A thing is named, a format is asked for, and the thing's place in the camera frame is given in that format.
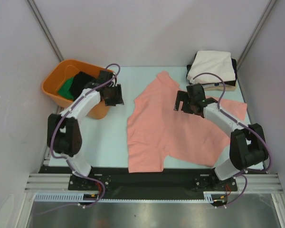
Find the pink t shirt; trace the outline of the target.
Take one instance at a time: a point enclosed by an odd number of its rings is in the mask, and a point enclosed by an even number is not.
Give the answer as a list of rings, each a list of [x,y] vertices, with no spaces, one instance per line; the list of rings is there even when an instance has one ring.
[[[174,110],[179,90],[180,85],[162,71],[135,98],[127,119],[130,173],[161,172],[168,156],[213,167],[229,146],[229,137],[211,121]]]

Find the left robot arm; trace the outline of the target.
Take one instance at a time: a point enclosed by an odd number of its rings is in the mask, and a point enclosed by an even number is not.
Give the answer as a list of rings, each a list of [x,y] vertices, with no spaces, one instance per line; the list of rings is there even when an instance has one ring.
[[[85,190],[95,186],[95,177],[89,174],[91,165],[81,152],[80,123],[101,102],[105,106],[124,104],[122,88],[117,83],[118,74],[119,71],[101,70],[98,78],[84,85],[79,97],[68,108],[51,114],[47,120],[47,146],[52,157],[65,160],[72,172],[80,176],[78,183]]]

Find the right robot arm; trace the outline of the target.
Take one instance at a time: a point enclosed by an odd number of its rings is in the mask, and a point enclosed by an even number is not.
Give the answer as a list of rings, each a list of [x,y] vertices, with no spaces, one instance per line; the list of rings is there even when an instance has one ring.
[[[229,158],[213,169],[214,176],[209,179],[212,189],[222,190],[227,179],[269,159],[269,149],[261,125],[243,123],[221,106],[221,96],[217,100],[207,98],[199,83],[188,85],[186,89],[177,92],[174,110],[181,109],[184,113],[211,121],[230,138]]]

